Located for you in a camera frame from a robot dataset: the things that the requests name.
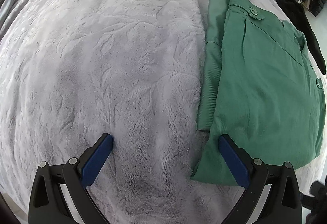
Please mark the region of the green work jacket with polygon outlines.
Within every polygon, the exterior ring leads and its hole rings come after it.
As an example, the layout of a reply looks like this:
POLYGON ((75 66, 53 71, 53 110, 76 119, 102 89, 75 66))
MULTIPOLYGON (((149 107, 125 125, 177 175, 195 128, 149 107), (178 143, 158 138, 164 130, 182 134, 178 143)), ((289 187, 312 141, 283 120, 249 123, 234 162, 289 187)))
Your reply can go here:
POLYGON ((250 0, 209 0, 197 117, 209 139, 193 180, 236 184, 218 149, 222 134, 265 163, 309 164, 320 154, 325 113, 302 32, 250 0))

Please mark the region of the lavender plush bed blanket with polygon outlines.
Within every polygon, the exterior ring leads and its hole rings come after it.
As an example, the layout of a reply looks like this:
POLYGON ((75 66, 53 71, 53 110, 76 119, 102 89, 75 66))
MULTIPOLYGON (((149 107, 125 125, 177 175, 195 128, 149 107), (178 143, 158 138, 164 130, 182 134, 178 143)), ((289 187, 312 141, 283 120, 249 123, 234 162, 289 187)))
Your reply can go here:
MULTIPOLYGON (((286 16, 274 0, 251 0, 286 16)), ((89 194, 111 223, 220 223, 239 187, 190 179, 208 0, 19 0, 1 29, 1 191, 28 212, 42 161, 114 149, 89 194)))

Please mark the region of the black garment on bed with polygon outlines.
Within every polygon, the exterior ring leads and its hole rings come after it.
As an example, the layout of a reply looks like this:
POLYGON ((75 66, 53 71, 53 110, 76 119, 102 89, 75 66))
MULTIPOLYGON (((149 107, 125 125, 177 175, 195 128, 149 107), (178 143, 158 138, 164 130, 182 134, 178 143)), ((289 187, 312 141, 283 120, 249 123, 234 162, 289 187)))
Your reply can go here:
POLYGON ((277 5, 286 14, 292 24, 301 31, 307 40, 308 49, 313 56, 318 68, 326 75, 326 63, 320 50, 318 40, 305 15, 303 6, 296 0, 275 0, 277 5))

